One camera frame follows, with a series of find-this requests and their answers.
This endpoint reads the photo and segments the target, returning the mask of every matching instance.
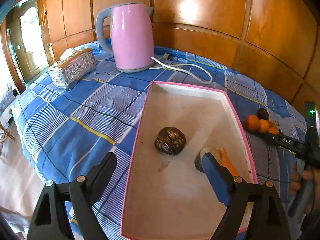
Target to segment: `stain on tray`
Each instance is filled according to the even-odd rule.
[[[170,164],[170,161],[168,161],[168,160],[163,161],[161,163],[161,166],[159,167],[158,171],[159,172],[164,171],[169,166],[169,164]]]

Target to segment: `kettle spout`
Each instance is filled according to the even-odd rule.
[[[153,12],[153,8],[154,7],[147,7],[147,13],[148,13],[148,15],[151,17],[151,14],[152,14],[152,12]]]

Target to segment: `pile of fruit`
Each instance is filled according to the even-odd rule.
[[[257,131],[258,133],[279,133],[276,122],[269,121],[269,113],[264,108],[259,108],[257,115],[249,115],[245,120],[245,126],[248,132]]]

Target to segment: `white power cord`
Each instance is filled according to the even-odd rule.
[[[180,72],[184,72],[186,74],[189,74],[190,76],[194,77],[196,80],[200,81],[202,84],[205,84],[205,85],[208,85],[212,82],[212,75],[207,71],[205,70],[204,68],[198,66],[198,65],[195,65],[195,64],[176,64],[176,65],[166,65],[164,63],[162,63],[161,61],[159,61],[158,59],[154,58],[154,57],[151,57],[155,62],[159,63],[161,65],[161,67],[151,67],[150,69],[160,69],[160,68],[168,68],[168,69],[171,69],[171,70],[176,70],[176,71],[180,71]],[[205,81],[205,80],[202,80],[201,78],[198,78],[196,75],[194,75],[193,73],[191,73],[190,71],[187,71],[185,69],[182,69],[182,68],[176,68],[178,66],[194,66],[194,67],[197,67],[197,68],[200,68],[202,69],[204,72],[206,72],[208,74],[208,76],[210,77],[210,80],[209,81]]]

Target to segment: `carrot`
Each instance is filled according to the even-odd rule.
[[[228,154],[226,152],[226,149],[224,147],[220,146],[218,152],[219,152],[220,158],[221,158],[220,165],[223,167],[226,167],[232,176],[240,176],[238,171],[236,170],[236,168],[231,163],[231,161],[228,157]]]

